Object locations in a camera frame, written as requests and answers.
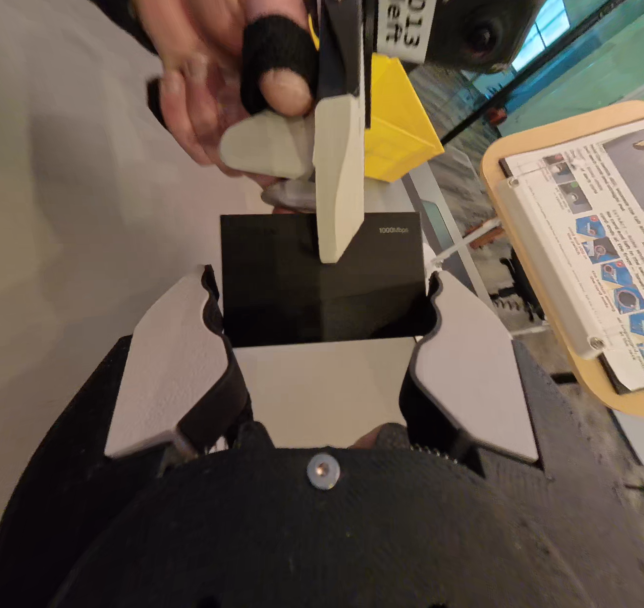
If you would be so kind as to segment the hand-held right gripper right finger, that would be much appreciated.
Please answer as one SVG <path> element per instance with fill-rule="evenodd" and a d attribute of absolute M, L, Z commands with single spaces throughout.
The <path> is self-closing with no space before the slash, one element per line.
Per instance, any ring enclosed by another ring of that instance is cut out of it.
<path fill-rule="evenodd" d="M 510 333 L 448 272 L 431 276 L 427 302 L 434 324 L 417 341 L 400 390 L 411 445 L 460 462 L 483 448 L 537 463 Z"/>

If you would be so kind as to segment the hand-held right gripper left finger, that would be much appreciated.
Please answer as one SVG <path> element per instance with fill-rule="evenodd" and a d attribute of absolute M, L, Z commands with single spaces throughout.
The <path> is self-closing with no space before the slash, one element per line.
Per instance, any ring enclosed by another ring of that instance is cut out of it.
<path fill-rule="evenodd" d="M 232 448 L 250 419 L 214 270 L 199 266 L 136 325 L 104 454 L 122 459 L 169 443 L 191 459 Z"/>

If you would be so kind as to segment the printed instruction sheet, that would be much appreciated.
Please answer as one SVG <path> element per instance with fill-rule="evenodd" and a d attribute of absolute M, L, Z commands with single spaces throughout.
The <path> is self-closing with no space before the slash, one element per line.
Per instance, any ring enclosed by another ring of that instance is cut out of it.
<path fill-rule="evenodd" d="M 618 395 L 643 391 L 643 121 L 515 154 L 600 316 L 599 360 Z"/>

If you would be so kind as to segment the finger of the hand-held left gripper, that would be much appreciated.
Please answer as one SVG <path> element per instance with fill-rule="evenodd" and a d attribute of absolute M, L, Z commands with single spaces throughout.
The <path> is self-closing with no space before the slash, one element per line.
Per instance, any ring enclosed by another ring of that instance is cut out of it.
<path fill-rule="evenodd" d="M 322 99 L 315 110 L 313 165 L 320 261 L 337 263 L 365 217 L 365 136 L 358 97 Z"/>
<path fill-rule="evenodd" d="M 309 178 L 313 171 L 313 114 L 288 118 L 261 112 L 229 127 L 221 137 L 220 158 L 244 174 Z"/>

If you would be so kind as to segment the wooden board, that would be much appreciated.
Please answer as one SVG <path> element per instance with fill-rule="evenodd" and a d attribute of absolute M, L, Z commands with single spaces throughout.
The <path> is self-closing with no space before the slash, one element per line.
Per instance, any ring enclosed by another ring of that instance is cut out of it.
<path fill-rule="evenodd" d="M 643 102 L 624 102 L 527 130 L 495 142 L 484 155 L 481 175 L 497 215 L 496 186 L 505 179 L 500 161 L 515 154 L 528 153 L 571 140 L 600 133 L 633 121 L 643 120 Z M 554 333 L 568 353 L 573 372 L 580 384 L 609 408 L 624 414 L 643 417 L 643 391 L 618 395 L 599 358 L 585 361 L 573 354 L 563 343 L 558 331 Z"/>

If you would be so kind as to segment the yellow plastic bin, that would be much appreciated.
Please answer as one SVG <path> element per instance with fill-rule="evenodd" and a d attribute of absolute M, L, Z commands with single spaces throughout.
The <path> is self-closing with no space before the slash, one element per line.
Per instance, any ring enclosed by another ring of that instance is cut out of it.
<path fill-rule="evenodd" d="M 373 54 L 365 177 L 393 183 L 444 153 L 400 60 Z"/>

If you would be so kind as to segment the black network switch box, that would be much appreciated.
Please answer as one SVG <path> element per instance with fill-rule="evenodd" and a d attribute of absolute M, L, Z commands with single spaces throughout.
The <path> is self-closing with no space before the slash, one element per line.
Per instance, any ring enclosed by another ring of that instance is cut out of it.
<path fill-rule="evenodd" d="M 410 338 L 438 313 L 416 212 L 373 212 L 337 263 L 314 214 L 220 217 L 223 326 L 234 348 Z"/>

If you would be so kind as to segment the person's left hand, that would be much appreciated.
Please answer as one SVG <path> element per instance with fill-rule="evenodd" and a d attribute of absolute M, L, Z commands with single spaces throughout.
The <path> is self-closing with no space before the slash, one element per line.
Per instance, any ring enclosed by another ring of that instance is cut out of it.
<path fill-rule="evenodd" d="M 239 177 L 220 157 L 220 139 L 247 117 L 239 97 L 245 28 L 281 15 L 308 27 L 303 0 L 131 0 L 163 65 L 160 113 L 197 164 Z"/>

